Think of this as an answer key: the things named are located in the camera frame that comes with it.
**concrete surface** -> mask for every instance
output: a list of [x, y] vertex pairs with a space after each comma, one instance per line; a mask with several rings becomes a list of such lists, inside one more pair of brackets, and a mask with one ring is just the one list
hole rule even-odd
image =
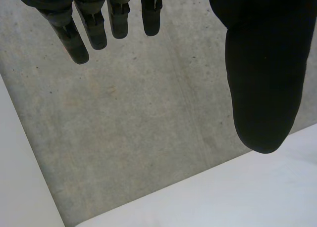
[[[208, 0], [164, 0], [162, 27], [129, 35], [76, 65], [47, 21], [0, 0], [0, 73], [66, 227], [249, 151], [233, 126], [226, 30]], [[317, 122], [317, 38], [293, 128]]]

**black rubber fingertip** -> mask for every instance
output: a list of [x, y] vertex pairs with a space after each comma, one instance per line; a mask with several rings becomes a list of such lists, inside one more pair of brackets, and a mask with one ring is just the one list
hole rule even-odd
[[90, 44], [95, 50], [102, 50], [107, 46], [107, 38], [106, 34], [90, 36], [89, 37]]
[[85, 64], [89, 61], [89, 54], [84, 46], [69, 48], [68, 53], [76, 64]]
[[147, 36], [152, 37], [159, 33], [160, 18], [157, 12], [142, 12], [144, 32]]

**concrete floor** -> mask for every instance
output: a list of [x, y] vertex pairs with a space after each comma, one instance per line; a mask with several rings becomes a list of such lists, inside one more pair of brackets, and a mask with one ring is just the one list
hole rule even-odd
[[[129, 35], [76, 65], [47, 21], [0, 0], [0, 73], [66, 227], [249, 151], [236, 135], [226, 29], [208, 0], [164, 0], [162, 27]], [[293, 132], [317, 123], [317, 38]]]

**black padded finger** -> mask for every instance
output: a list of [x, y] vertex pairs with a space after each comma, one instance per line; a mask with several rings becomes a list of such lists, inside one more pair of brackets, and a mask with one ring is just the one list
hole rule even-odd
[[75, 5], [85, 27], [90, 44], [95, 50], [106, 47], [104, 17], [101, 8], [105, 0], [75, 0]]
[[210, 0], [227, 26], [226, 68], [234, 124], [260, 153], [289, 134], [302, 97], [317, 0]]
[[130, 0], [107, 0], [112, 34], [117, 39], [128, 35], [128, 15]]
[[89, 55], [71, 16], [72, 8], [39, 12], [49, 21], [73, 61], [77, 64], [86, 63]]
[[155, 36], [160, 28], [160, 11], [162, 0], [141, 0], [144, 32], [148, 36]]

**white panel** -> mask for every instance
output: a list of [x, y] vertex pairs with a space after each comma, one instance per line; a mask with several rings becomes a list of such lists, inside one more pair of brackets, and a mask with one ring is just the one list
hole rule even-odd
[[0, 226], [64, 227], [1, 76]]
[[317, 226], [317, 125], [77, 227], [291, 226]]

